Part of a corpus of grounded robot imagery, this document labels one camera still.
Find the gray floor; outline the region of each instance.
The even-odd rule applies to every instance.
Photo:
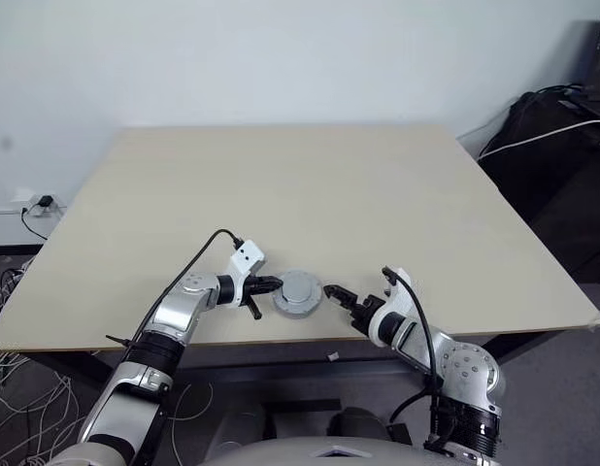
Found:
[[[600,285],[584,285],[583,290],[600,308]],[[293,359],[298,346],[244,347],[204,349],[189,356],[191,363],[212,365],[237,359],[242,353],[259,360]],[[370,350],[363,344],[313,344],[312,353],[326,354],[338,350],[342,356]],[[23,405],[54,384],[48,369],[29,363],[5,387],[5,394],[15,405]],[[498,458],[504,465],[600,465],[600,328],[564,332],[503,366],[508,391],[503,400],[502,443]],[[83,411],[95,393],[76,384]],[[357,377],[338,380],[296,380],[268,383],[217,383],[212,407],[200,418],[177,424],[177,443],[183,464],[197,464],[212,438],[224,410],[244,401],[284,401],[340,398],[343,406],[359,406],[386,419],[393,408],[418,390],[413,376]],[[208,399],[205,383],[196,384],[186,397],[182,414],[197,411]],[[62,415],[56,406],[49,422]],[[0,420],[5,411],[0,407]],[[280,437],[321,435],[334,413],[276,416]],[[419,402],[403,416],[419,446],[428,429],[427,403]],[[38,417],[31,417],[33,432]],[[27,437],[25,416],[17,416],[0,431],[0,453]],[[160,446],[156,465],[174,464],[169,436]],[[9,459],[20,462],[25,448]]]

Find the metal puck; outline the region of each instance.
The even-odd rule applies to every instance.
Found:
[[[288,270],[279,278],[283,286],[273,293],[275,308],[291,318],[310,315],[321,301],[321,283],[317,277],[303,270]]]

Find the white wall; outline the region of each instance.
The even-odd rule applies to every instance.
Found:
[[[466,133],[570,81],[599,20],[600,0],[0,0],[0,211],[18,188],[68,203],[122,126]],[[496,124],[462,144],[477,150]],[[35,242],[0,215],[0,244]]]

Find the beige tabletop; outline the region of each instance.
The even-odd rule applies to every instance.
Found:
[[[380,294],[403,267],[451,334],[600,324],[600,312],[444,129],[274,126],[130,129],[91,175],[0,317],[0,350],[113,348],[220,227],[266,253],[262,274],[300,268]],[[219,273],[221,237],[200,261]],[[305,319],[206,313],[192,343],[359,336],[323,301]]]

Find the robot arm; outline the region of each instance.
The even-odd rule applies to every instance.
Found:
[[[167,417],[163,400],[201,314],[216,305],[248,305],[260,318],[251,296],[283,284],[253,275],[265,262],[254,242],[236,248],[224,275],[190,267],[151,309],[135,341],[114,339],[127,346],[122,361],[85,420],[79,442],[50,465],[152,463]]]
[[[350,311],[351,325],[378,347],[395,353],[425,375],[430,375],[429,351],[412,296],[383,269],[388,280],[386,299],[369,295],[362,303],[338,285],[324,293]],[[403,269],[397,275],[411,284]],[[470,464],[496,464],[501,409],[496,405],[505,390],[505,379],[491,354],[477,345],[457,342],[440,329],[429,326],[435,352],[438,404],[432,413],[428,446]]]

